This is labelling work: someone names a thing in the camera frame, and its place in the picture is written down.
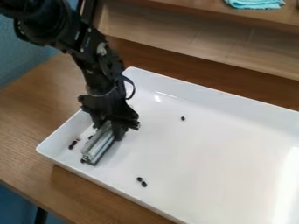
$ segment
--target robotic arm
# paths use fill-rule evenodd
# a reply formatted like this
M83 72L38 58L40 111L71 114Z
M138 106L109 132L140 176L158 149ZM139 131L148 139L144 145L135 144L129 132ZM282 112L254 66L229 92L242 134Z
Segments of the robotic arm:
M82 109L99 129L111 122L114 138L122 140L131 128L138 130L138 114L126 103L134 83L122 75L122 61L105 36L92 26L97 0L79 0L72 10L67 0L0 0L0 13L14 18L17 36L39 46L69 53L82 70L87 94L79 96ZM126 96L124 81L134 87Z

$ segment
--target black screw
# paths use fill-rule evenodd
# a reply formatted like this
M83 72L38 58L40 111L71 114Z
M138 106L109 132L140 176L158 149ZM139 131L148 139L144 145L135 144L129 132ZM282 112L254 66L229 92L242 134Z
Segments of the black screw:
M144 181L142 182L142 186L143 187L147 187L148 186L148 184L147 183L145 183Z

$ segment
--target blue wall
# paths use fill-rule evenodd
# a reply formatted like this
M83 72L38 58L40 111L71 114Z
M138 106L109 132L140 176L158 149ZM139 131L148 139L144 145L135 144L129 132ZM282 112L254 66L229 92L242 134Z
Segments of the blue wall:
M77 0L69 0L72 7ZM13 31L13 20L0 15L0 87L15 80L58 50L26 43Z

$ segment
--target white surface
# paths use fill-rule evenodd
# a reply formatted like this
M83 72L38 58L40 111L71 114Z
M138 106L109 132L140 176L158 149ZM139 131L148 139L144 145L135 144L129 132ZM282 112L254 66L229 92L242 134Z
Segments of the white surface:
M129 104L140 114L139 131L96 167L81 164L94 130L78 112L38 152L176 222L299 223L298 112L133 67L125 75L137 87Z

